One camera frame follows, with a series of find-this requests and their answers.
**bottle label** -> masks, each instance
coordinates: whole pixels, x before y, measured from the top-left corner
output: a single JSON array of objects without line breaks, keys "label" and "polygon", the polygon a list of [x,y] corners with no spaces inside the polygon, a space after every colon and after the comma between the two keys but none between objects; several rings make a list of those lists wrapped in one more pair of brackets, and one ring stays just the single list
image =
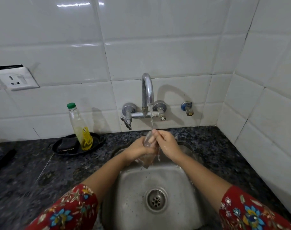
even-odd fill
[{"label": "bottle label", "polygon": [[91,144],[92,137],[91,137],[87,127],[83,128],[83,138],[85,139],[87,144]]}]

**drain strainer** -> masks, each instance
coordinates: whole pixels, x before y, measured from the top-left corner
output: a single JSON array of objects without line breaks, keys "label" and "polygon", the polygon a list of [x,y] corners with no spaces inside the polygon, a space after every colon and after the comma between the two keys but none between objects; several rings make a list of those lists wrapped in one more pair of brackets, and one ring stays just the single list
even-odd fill
[{"label": "drain strainer", "polygon": [[153,189],[151,190],[147,197],[147,205],[153,211],[159,211],[164,208],[166,205],[166,195],[160,189]]}]

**white switch plate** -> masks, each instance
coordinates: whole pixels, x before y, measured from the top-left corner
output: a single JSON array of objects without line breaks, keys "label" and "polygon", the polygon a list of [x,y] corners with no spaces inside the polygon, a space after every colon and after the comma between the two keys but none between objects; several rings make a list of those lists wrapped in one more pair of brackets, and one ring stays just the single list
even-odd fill
[{"label": "white switch plate", "polygon": [[26,67],[0,70],[0,80],[11,91],[39,88],[36,80]]}]

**running water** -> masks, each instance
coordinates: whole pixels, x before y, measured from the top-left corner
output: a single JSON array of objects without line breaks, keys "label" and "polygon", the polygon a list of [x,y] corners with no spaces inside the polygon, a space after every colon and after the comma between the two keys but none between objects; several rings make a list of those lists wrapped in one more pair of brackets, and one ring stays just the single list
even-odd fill
[{"label": "running water", "polygon": [[148,104],[148,106],[150,107],[150,115],[151,115],[151,129],[153,130],[153,105]]}]

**black tray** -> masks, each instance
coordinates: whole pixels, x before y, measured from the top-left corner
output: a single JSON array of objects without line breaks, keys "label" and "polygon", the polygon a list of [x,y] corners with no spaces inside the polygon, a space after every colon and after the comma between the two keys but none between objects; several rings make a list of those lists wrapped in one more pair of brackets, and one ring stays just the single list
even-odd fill
[{"label": "black tray", "polygon": [[[106,137],[105,136],[100,136],[100,135],[98,135],[96,133],[93,133],[93,132],[90,132],[90,135],[92,136],[93,144],[92,144],[92,147],[90,149],[86,150],[86,151],[82,150],[80,144],[78,144],[78,147],[76,147],[73,150],[58,152],[57,148],[62,143],[62,138],[59,139],[56,143],[54,143],[54,145],[52,147],[52,150],[53,150],[53,152],[55,154],[57,154],[59,156],[75,156],[75,155],[81,155],[81,154],[84,154],[84,153],[93,152],[93,151],[97,150],[99,147],[101,147],[104,144],[104,142],[106,140]],[[77,140],[77,137],[76,137],[75,134],[68,135],[65,138],[76,138],[76,140]]]}]

